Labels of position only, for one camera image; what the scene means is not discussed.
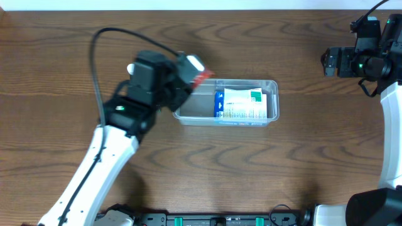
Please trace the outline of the white green medicine box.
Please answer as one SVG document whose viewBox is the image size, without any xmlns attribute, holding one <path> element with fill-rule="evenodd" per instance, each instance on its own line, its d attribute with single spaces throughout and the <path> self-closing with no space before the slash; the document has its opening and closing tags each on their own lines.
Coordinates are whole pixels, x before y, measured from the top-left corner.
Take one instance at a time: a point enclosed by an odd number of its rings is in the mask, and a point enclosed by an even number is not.
<svg viewBox="0 0 402 226">
<path fill-rule="evenodd" d="M 249 90 L 224 89 L 225 104 L 260 103 L 263 100 L 261 88 Z"/>
</svg>

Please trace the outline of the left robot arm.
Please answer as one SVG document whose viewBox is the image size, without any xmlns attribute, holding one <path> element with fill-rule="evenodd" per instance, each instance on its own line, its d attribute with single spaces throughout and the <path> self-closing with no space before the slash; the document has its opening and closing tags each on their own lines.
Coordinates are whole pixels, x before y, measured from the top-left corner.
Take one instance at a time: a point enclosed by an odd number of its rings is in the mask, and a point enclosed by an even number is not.
<svg viewBox="0 0 402 226">
<path fill-rule="evenodd" d="M 101 205 L 154 126 L 157 110 L 176 111 L 211 74 L 196 55 L 180 53 L 172 61 L 155 51 L 139 52 L 130 78 L 101 105 L 100 124 L 83 161 L 39 225 L 101 225 Z"/>
</svg>

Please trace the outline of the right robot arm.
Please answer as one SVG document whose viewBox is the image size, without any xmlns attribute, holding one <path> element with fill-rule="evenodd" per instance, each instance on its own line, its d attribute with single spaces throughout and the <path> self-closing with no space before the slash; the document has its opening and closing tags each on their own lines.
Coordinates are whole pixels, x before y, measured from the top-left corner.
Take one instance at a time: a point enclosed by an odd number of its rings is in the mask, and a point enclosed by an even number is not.
<svg viewBox="0 0 402 226">
<path fill-rule="evenodd" d="M 384 157 L 378 187 L 352 195 L 345 205 L 317 205 L 313 225 L 401 225 L 401 15 L 384 27 L 366 14 L 350 24 L 353 47 L 330 47 L 321 56 L 325 76 L 377 84 L 384 115 Z"/>
</svg>

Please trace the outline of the red white Panadol box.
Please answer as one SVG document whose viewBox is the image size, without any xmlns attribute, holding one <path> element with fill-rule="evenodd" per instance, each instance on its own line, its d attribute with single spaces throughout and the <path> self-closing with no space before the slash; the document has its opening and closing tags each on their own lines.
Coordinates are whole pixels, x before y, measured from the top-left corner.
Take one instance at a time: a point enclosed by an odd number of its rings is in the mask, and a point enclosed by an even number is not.
<svg viewBox="0 0 402 226">
<path fill-rule="evenodd" d="M 208 69 L 205 69 L 202 72 L 199 72 L 194 79 L 192 80 L 192 89 L 196 89 L 199 85 L 205 82 L 208 78 L 214 75 L 214 72 Z"/>
</svg>

